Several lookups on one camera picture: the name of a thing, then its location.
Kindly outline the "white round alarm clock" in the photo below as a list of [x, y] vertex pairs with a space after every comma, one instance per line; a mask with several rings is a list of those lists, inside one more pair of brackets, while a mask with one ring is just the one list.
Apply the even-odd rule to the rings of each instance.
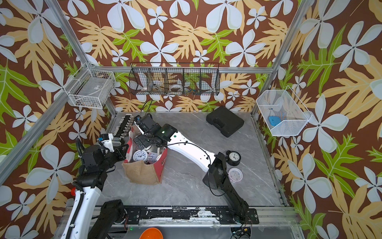
[[132, 159], [134, 162], [142, 161], [143, 163], [147, 164], [148, 163], [148, 152], [146, 150], [137, 150], [133, 154]]

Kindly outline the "red burlap canvas bag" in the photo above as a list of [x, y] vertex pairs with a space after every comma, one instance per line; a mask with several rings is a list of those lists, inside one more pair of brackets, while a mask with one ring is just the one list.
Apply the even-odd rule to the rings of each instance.
[[133, 126], [129, 132], [128, 150], [126, 159], [122, 163], [125, 176], [132, 183], [143, 185], [156, 185], [162, 182], [162, 174], [166, 163], [168, 150], [164, 147], [158, 148], [153, 145], [144, 150], [158, 153], [158, 161], [154, 164], [145, 164], [142, 161], [134, 162], [133, 154], [139, 150], [133, 141], [141, 132], [138, 127]]

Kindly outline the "black round alarm clock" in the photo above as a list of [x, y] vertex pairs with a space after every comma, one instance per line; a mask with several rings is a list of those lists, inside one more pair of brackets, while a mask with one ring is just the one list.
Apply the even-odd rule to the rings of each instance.
[[241, 155], [236, 151], [228, 150], [226, 153], [226, 161], [230, 166], [238, 166], [241, 162]]

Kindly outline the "pink twin-bell alarm clock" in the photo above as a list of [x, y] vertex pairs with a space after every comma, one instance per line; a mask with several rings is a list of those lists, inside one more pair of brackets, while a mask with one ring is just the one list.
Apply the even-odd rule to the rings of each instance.
[[147, 157], [147, 163], [148, 164], [154, 164], [158, 161], [158, 153], [155, 152], [149, 152]]

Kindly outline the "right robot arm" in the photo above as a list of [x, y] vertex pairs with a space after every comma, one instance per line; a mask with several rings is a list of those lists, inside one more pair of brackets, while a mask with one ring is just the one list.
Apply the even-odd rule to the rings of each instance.
[[223, 153], [215, 154], [206, 151], [187, 139], [175, 127], [169, 124], [159, 125], [150, 114], [143, 117], [135, 116], [134, 124], [140, 132], [133, 140], [138, 149], [133, 155], [135, 161], [144, 159], [143, 155], [148, 155], [146, 149], [152, 146], [158, 149], [165, 147], [182, 154], [206, 173], [203, 183], [210, 189], [211, 193], [214, 193], [215, 190], [221, 192], [216, 196], [224, 197], [233, 221], [245, 223], [249, 205], [232, 186], [227, 172], [226, 156]]

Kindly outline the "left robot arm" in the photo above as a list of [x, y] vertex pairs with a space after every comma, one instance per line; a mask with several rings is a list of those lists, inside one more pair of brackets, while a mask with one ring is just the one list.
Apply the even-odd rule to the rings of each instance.
[[117, 162], [124, 161], [128, 144], [115, 147], [113, 150], [106, 147], [106, 141], [83, 146], [81, 140], [76, 139], [76, 147], [82, 165], [79, 175], [72, 182], [75, 189], [74, 205], [62, 233], [62, 239], [105, 239], [114, 224], [126, 222], [126, 210], [121, 200], [105, 202], [100, 210], [96, 222], [93, 212], [101, 195], [107, 174]]

